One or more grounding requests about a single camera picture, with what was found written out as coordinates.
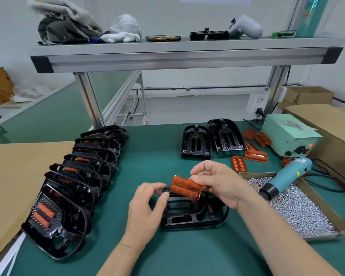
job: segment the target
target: pile of screws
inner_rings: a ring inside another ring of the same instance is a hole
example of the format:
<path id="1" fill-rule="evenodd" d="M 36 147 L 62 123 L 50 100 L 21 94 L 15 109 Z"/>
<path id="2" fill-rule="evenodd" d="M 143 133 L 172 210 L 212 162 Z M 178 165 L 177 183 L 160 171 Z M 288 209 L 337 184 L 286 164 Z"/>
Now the pile of screws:
<path id="1" fill-rule="evenodd" d="M 271 179 L 263 177 L 247 181 L 258 192 Z M 339 236 L 322 210 L 294 183 L 269 203 L 304 239 L 332 239 Z"/>

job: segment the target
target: metal shelf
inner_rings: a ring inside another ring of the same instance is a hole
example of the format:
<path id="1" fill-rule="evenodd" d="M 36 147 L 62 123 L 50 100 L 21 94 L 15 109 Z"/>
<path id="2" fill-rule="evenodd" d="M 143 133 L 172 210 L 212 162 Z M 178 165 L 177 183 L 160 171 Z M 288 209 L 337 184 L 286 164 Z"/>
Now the metal shelf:
<path id="1" fill-rule="evenodd" d="M 333 64 L 345 38 L 208 40 L 32 46 L 40 73 Z"/>

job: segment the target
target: mint green power supply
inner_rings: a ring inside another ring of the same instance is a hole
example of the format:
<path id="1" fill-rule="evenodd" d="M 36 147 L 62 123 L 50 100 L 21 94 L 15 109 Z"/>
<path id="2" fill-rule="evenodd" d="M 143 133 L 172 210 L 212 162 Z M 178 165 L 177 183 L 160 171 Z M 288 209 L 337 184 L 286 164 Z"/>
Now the mint green power supply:
<path id="1" fill-rule="evenodd" d="M 267 115 L 262 132 L 271 139 L 272 149 L 283 157 L 307 157 L 322 139 L 322 135 L 291 114 Z"/>

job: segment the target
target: forearm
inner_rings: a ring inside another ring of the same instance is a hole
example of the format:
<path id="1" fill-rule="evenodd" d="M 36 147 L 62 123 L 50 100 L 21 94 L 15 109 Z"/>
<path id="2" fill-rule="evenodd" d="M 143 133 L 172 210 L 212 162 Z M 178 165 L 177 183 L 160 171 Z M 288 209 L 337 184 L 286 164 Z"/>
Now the forearm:
<path id="1" fill-rule="evenodd" d="M 129 276 L 140 252 L 119 243 L 101 267 L 97 276 Z"/>
<path id="2" fill-rule="evenodd" d="M 259 195 L 240 201 L 238 212 L 274 276 L 340 276 Z"/>

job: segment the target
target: black plug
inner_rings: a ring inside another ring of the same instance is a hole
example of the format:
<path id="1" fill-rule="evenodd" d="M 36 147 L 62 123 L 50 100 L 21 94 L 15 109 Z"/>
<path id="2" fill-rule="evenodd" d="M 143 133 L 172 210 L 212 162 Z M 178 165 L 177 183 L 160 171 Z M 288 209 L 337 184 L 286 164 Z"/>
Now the black plug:
<path id="1" fill-rule="evenodd" d="M 260 115 L 260 116 L 264 116 L 262 108 L 258 108 L 257 111 L 256 111 L 256 114 Z"/>

